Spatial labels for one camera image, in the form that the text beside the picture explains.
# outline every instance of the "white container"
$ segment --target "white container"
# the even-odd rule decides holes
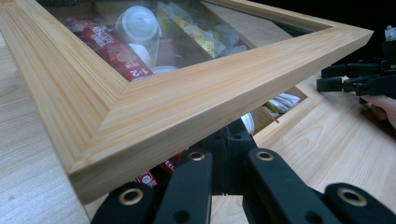
[[[161,74],[165,74],[165,73],[170,73],[173,71],[176,71],[177,68],[174,66],[158,66],[158,67],[153,67],[151,68],[151,71],[155,74],[155,75],[161,75]]]
[[[247,113],[246,115],[241,117],[242,121],[245,124],[245,127],[247,128],[247,132],[250,133],[251,135],[254,134],[254,119],[253,116],[251,116],[250,113]]]
[[[146,7],[130,7],[116,21],[116,29],[128,44],[144,46],[152,66],[157,62],[161,27],[155,15]]]

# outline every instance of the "black bracket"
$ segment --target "black bracket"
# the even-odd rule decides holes
[[[357,96],[396,96],[396,71],[381,63],[349,63],[333,65],[322,70],[317,89],[325,91],[356,92]]]
[[[396,223],[362,189],[309,188],[276,152],[257,148],[241,119],[184,151],[165,192],[127,183],[92,223],[210,223],[211,196],[223,194],[243,196],[249,223]]]

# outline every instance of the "light wood tabletop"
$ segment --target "light wood tabletop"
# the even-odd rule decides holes
[[[396,212],[396,140],[353,94],[315,92],[318,75],[299,84],[311,107],[296,107],[255,135],[311,188],[360,187]],[[88,223],[0,36],[0,223]],[[240,197],[216,197],[212,223],[247,223]]]

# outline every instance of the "red label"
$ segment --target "red label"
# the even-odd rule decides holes
[[[136,81],[154,75],[139,56],[114,35],[93,22],[86,24],[88,26],[82,31],[83,40],[127,80]]]
[[[132,180],[133,182],[136,183],[143,183],[149,185],[151,188],[154,188],[158,185],[157,180],[155,179],[154,175],[150,171],[147,171],[141,175],[139,175],[137,178]]]

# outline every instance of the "red snack bag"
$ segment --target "red snack bag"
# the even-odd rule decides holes
[[[66,21],[72,25],[70,29],[81,32],[80,38],[127,80],[154,75],[131,48],[107,32],[104,26],[87,18],[67,18]]]

